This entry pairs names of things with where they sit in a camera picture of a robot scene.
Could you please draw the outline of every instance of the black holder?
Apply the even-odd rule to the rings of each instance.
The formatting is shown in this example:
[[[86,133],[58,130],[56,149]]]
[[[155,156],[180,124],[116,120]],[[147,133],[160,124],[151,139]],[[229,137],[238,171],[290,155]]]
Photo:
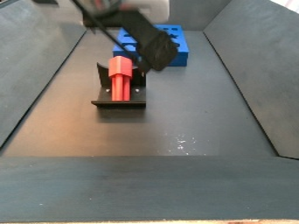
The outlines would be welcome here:
[[[146,76],[139,69],[134,69],[131,80],[131,100],[112,101],[112,81],[108,78],[108,68],[98,64],[98,74],[100,79],[100,90],[98,100],[91,103],[103,109],[131,109],[146,107]]]

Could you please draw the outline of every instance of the red peg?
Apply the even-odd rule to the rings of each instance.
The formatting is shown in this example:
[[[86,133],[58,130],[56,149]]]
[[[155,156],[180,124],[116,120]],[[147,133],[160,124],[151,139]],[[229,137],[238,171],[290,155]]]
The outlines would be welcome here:
[[[108,62],[108,77],[112,79],[112,101],[130,101],[132,68],[132,60],[123,56],[116,56]]]

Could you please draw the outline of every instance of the red cylinder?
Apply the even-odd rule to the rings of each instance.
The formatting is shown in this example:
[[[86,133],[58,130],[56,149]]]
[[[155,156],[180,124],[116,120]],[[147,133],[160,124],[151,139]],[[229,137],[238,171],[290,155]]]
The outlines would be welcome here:
[[[128,76],[123,77],[123,82],[124,82],[124,101],[130,101],[130,80],[131,78]]]
[[[111,88],[111,91],[112,91],[112,102],[116,100],[116,77],[112,77],[112,88]]]
[[[123,74],[118,73],[115,79],[116,79],[116,89],[115,89],[116,90],[116,101],[123,101],[124,100]]]

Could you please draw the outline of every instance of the dark gray surface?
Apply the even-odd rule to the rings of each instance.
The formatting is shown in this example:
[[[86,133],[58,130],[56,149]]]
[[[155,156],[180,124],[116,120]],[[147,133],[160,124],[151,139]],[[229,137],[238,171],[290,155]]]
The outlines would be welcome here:
[[[71,0],[56,0],[59,5],[36,4],[43,14],[59,24],[82,25],[82,12]]]
[[[299,15],[237,0],[204,30],[275,149],[299,158]]]
[[[298,189],[279,157],[7,157],[0,221],[299,219]]]
[[[168,24],[182,25],[186,31],[203,31],[231,0],[170,0]]]
[[[147,108],[98,110],[96,63],[112,44],[87,33],[3,148],[4,156],[218,156],[277,154],[230,74],[199,31],[186,32],[187,67],[147,75]]]
[[[52,22],[32,1],[14,1],[0,11],[2,145],[86,30],[79,20]]]
[[[3,7],[6,7],[8,4],[11,4],[11,3],[14,3],[14,2],[16,2],[16,1],[19,1],[19,0],[4,0],[3,2],[0,2],[0,9],[3,8]]]

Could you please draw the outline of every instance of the blue lego block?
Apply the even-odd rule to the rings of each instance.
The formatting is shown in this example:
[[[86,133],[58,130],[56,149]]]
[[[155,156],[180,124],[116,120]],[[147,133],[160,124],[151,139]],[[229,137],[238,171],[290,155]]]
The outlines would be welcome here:
[[[178,45],[178,55],[168,67],[187,67],[190,49],[186,43],[182,26],[178,24],[158,24],[155,27],[170,34],[172,42]],[[118,40],[126,49],[138,57],[136,41],[123,28],[119,31]],[[127,54],[118,45],[114,47],[114,57],[116,56],[127,57]]]

